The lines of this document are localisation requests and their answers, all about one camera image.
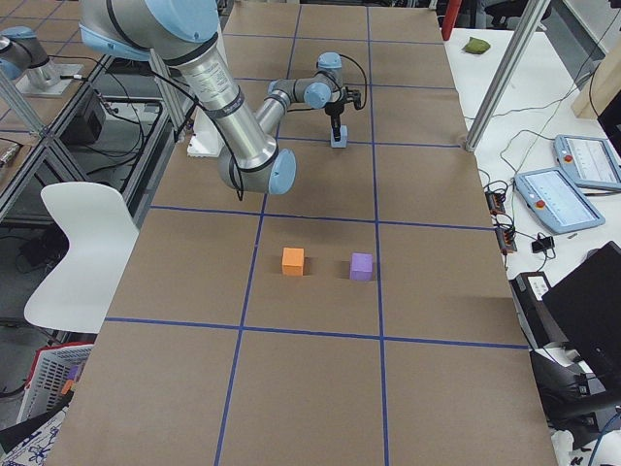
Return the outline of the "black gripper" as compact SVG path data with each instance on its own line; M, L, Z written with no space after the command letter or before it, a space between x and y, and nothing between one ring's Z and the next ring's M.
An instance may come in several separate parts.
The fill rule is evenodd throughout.
M344 112L347 104L352 104L355 111L361 111L363 109L361 91L355 88L350 89L346 86L340 91L335 101L325 105L325 114L330 116L331 119L331 138L334 141L341 139L340 115Z

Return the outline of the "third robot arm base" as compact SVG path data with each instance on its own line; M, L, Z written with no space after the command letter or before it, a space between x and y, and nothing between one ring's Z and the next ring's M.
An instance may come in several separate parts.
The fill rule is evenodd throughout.
M82 68L79 63L54 62L29 27L1 31L1 70L23 95L60 97Z

